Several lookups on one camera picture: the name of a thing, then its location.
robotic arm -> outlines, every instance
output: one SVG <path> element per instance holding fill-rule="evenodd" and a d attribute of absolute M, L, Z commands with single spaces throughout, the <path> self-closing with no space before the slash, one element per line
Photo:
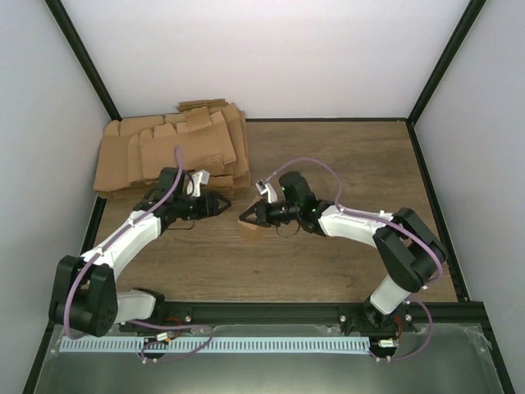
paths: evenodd
<path fill-rule="evenodd" d="M 276 200 L 272 185 L 259 181 L 261 199 L 240 215 L 240 220 L 262 227 L 297 221 L 307 232 L 319 236 L 340 236 L 377 248 L 388 275 L 363 304 L 363 316 L 374 328 L 381 328 L 396 308 L 412 293 L 421 290 L 436 271 L 436 264 L 416 243 L 407 245 L 404 236 L 383 222 L 342 213 L 331 201 L 317 199 L 299 172 L 287 172 L 279 179 L 285 199 Z M 399 224 L 425 243 L 443 263 L 445 247 L 411 209 L 397 213 L 366 213 Z"/>
<path fill-rule="evenodd" d="M 162 205 L 136 222 L 138 217 L 166 195 L 173 186 L 176 173 L 176 168 L 164 168 L 155 188 L 135 205 L 126 221 L 105 241 L 80 257 L 66 256 L 60 261 L 49 306 L 49 318 L 54 323 L 62 324 L 66 299 L 73 281 L 96 254 L 99 254 L 98 258 L 89 268 L 73 298 L 71 327 L 101 337 L 114 323 L 151 316 L 157 299 L 156 293 L 142 289 L 116 292 L 115 283 L 124 268 L 177 219 L 210 218 L 231 206 L 228 199 L 215 191 L 201 192 L 200 186 L 208 183 L 209 173 L 200 171 L 192 175 L 187 194 L 184 194 L 184 182 L 180 181 Z"/>

wooden table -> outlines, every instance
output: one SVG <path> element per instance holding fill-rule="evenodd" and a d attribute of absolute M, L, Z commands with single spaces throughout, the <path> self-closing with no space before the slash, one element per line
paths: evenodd
<path fill-rule="evenodd" d="M 292 158 L 319 158 L 343 181 L 342 204 L 372 212 L 410 207 L 436 232 L 403 122 L 249 122 L 248 141 L 252 181 Z M 336 195 L 336 181 L 324 168 L 298 163 L 290 169 L 303 173 L 318 198 Z M 304 231 L 282 238 L 268 229 L 256 245 L 243 241 L 237 217 L 256 194 L 254 188 L 238 192 L 228 211 L 191 231 L 166 231 L 130 263 L 118 289 L 145 287 L 168 300 L 359 302 L 386 275 L 375 249 L 345 239 Z M 107 202 L 97 241 L 123 223 L 140 197 Z M 448 269 L 421 298 L 456 301 Z"/>

white wall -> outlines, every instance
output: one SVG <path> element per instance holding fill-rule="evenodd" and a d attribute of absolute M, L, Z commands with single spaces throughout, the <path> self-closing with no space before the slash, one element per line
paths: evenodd
<path fill-rule="evenodd" d="M 474 300 L 525 392 L 525 2 L 487 2 L 417 124 Z"/>
<path fill-rule="evenodd" d="M 20 393 L 78 254 L 107 115 L 44 1 L 0 0 L 0 391 Z"/>
<path fill-rule="evenodd" d="M 406 117 L 467 0 L 64 0 L 123 117 Z"/>

wood grain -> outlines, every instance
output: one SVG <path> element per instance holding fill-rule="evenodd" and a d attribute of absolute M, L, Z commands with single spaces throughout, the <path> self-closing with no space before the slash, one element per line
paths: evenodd
<path fill-rule="evenodd" d="M 292 158 L 319 158 L 339 174 L 342 204 L 367 211 L 410 207 L 436 231 L 403 122 L 253 122 L 248 133 L 252 181 Z M 305 175 L 318 198 L 336 195 L 336 182 L 324 168 L 299 163 L 290 169 Z M 119 290 L 145 287 L 168 300 L 362 301 L 386 275 L 376 250 L 345 239 L 304 231 L 282 238 L 268 229 L 256 245 L 243 241 L 237 217 L 255 195 L 254 188 L 238 192 L 227 212 L 196 222 L 191 231 L 166 231 L 121 274 Z M 122 224 L 139 199 L 137 190 L 107 202 L 98 241 Z M 421 297 L 456 301 L 447 269 Z"/>

cardboard pile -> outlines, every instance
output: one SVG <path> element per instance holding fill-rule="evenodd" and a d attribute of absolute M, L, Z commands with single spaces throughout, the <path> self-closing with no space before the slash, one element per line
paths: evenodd
<path fill-rule="evenodd" d="M 176 145 L 184 153 L 185 170 L 210 172 L 206 188 L 232 197 L 234 189 L 249 187 L 244 113 L 222 98 L 183 102 L 177 109 L 180 113 L 131 117 L 106 126 L 94 181 L 101 197 L 155 183 L 164 167 L 176 167 Z"/>

